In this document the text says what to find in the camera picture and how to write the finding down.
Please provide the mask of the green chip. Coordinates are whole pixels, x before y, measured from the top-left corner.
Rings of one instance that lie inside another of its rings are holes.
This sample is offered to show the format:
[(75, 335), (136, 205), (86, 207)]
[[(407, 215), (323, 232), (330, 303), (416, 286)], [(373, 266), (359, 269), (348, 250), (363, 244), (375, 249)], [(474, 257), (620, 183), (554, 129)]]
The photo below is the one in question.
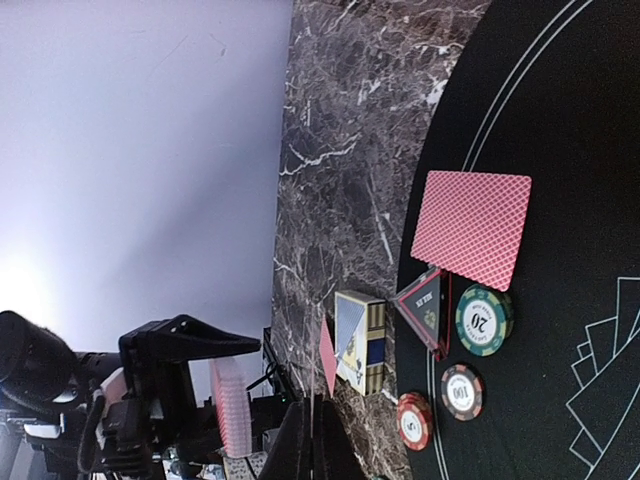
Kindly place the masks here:
[(511, 335), (514, 318), (508, 294), (474, 284), (459, 299), (455, 326), (462, 345), (470, 353), (486, 357), (496, 353)]

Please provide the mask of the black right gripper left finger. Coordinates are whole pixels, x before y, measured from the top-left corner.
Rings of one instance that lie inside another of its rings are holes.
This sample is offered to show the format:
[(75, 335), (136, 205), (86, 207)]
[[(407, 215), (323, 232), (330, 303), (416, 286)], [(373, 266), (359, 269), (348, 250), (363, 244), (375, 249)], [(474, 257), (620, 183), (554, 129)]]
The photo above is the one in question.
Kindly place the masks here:
[(309, 480), (313, 469), (311, 427), (310, 400), (291, 404), (258, 480)]

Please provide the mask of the black red chip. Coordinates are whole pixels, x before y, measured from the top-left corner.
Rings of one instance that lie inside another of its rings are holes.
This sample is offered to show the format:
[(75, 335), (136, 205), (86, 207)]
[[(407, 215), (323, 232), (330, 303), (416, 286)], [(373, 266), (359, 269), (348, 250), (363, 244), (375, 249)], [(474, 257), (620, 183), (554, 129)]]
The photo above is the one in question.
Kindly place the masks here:
[(481, 375), (464, 363), (450, 366), (441, 377), (441, 399), (456, 420), (474, 420), (481, 414), (485, 400)]

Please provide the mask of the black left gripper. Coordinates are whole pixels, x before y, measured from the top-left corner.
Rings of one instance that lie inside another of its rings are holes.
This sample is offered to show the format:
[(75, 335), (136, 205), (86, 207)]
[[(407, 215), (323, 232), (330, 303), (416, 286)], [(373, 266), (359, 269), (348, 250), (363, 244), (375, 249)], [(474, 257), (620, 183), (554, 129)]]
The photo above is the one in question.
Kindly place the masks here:
[(141, 438), (152, 450), (186, 450), (200, 440), (200, 418), (188, 361), (260, 350), (261, 341), (220, 330), (192, 316), (148, 322), (120, 337), (128, 398), (138, 403)]

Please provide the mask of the single red backed card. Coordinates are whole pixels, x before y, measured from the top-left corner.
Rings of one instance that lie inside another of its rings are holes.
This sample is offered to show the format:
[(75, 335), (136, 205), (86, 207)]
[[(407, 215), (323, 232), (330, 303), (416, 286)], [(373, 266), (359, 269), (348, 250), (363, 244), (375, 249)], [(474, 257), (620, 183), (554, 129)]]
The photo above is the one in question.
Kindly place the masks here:
[(456, 275), (509, 289), (527, 217), (525, 175), (427, 174), (410, 254)]

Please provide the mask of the red backed card deck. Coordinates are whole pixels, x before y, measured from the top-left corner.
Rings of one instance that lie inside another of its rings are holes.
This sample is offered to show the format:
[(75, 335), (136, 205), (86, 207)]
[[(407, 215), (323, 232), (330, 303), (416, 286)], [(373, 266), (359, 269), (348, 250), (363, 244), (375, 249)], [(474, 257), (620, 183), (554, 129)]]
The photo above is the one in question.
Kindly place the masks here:
[(252, 429), (243, 370), (234, 357), (220, 357), (210, 361), (210, 374), (226, 455), (230, 458), (247, 457), (252, 453)]

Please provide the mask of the red chip stack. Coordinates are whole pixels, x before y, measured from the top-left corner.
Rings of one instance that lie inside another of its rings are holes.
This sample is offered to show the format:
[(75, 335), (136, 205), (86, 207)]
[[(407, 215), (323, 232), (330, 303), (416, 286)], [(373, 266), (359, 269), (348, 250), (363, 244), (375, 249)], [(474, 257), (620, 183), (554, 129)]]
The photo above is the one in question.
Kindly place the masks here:
[(427, 400), (415, 392), (402, 394), (397, 404), (397, 424), (407, 448), (424, 450), (433, 436), (433, 415)]

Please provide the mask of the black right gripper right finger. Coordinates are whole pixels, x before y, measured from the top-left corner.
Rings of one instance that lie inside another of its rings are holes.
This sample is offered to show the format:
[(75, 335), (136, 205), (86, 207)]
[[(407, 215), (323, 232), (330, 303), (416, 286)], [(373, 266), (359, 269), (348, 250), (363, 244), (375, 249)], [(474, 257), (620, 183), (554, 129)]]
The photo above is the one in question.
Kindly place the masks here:
[(332, 401), (314, 400), (314, 478), (366, 480)]

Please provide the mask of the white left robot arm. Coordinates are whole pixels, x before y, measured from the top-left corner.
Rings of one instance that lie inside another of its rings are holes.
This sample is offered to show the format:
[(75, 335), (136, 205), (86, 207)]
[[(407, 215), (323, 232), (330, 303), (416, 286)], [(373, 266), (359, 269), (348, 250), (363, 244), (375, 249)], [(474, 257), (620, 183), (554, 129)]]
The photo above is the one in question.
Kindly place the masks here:
[(93, 407), (120, 410), (107, 428), (117, 452), (163, 451), (197, 416), (189, 364), (258, 351), (259, 340), (189, 315), (150, 321), (119, 338), (118, 350), (74, 352), (52, 331), (13, 311), (1, 314), (1, 392), (47, 421)]

